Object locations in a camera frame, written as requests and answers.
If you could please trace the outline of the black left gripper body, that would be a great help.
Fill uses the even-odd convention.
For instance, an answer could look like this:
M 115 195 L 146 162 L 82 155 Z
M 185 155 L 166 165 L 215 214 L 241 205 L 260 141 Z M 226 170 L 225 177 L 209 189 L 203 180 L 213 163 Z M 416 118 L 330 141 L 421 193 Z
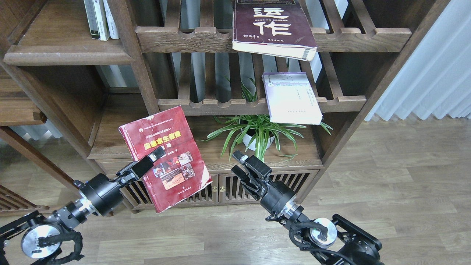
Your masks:
M 90 214 L 107 215 L 123 201 L 120 189 L 139 180 L 154 166 L 154 162 L 154 158 L 132 162 L 118 171 L 113 180 L 102 173 L 86 183 L 75 180 L 74 185 L 79 188 L 81 195 L 81 198 L 74 202 L 79 214 L 84 217 Z

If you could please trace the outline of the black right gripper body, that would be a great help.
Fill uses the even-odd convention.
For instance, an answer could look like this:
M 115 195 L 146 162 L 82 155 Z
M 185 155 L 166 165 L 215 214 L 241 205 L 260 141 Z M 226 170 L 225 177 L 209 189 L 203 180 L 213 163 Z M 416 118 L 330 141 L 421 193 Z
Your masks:
M 251 156 L 242 164 L 247 173 L 243 188 L 271 215 L 293 215 L 298 206 L 294 202 L 295 192 L 281 181 L 272 181 L 272 169 L 264 162 Z

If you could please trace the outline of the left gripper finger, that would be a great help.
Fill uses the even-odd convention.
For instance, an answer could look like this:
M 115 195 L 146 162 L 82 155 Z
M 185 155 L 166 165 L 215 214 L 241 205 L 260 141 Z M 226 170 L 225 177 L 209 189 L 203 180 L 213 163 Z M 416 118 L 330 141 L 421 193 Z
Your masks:
M 154 151 L 152 151 L 150 154 L 148 154 L 147 158 L 149 158 L 151 161 L 157 161 L 165 155 L 166 155 L 165 149 L 163 149 L 163 146 L 159 146 Z

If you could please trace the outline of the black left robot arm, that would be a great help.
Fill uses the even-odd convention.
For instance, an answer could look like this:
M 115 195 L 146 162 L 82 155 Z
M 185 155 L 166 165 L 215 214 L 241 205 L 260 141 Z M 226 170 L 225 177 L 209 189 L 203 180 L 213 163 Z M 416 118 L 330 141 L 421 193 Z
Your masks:
M 48 218 L 34 211 L 2 226 L 1 264 L 8 264 L 5 246 L 20 233 L 24 233 L 21 240 L 22 251 L 30 258 L 35 258 L 36 265 L 60 265 L 83 258 L 83 237 L 75 228 L 84 223 L 88 215 L 105 216 L 110 213 L 123 201 L 120 189 L 139 180 L 164 155 L 165 151 L 160 146 L 118 171 L 113 180 L 102 173 L 86 183 L 76 180 L 74 184 L 81 195 L 78 200 L 55 210 Z

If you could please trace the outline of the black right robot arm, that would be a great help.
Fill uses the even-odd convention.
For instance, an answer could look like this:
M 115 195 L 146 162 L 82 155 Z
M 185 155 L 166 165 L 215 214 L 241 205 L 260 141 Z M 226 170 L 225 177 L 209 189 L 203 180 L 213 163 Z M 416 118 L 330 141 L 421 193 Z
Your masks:
M 255 156 L 240 151 L 233 157 L 243 166 L 231 170 L 243 188 L 269 213 L 268 222 L 288 230 L 290 240 L 322 265 L 380 265 L 381 242 L 352 222 L 335 214 L 331 219 L 310 219 L 295 203 L 295 192 L 281 181 L 272 181 L 272 169 Z

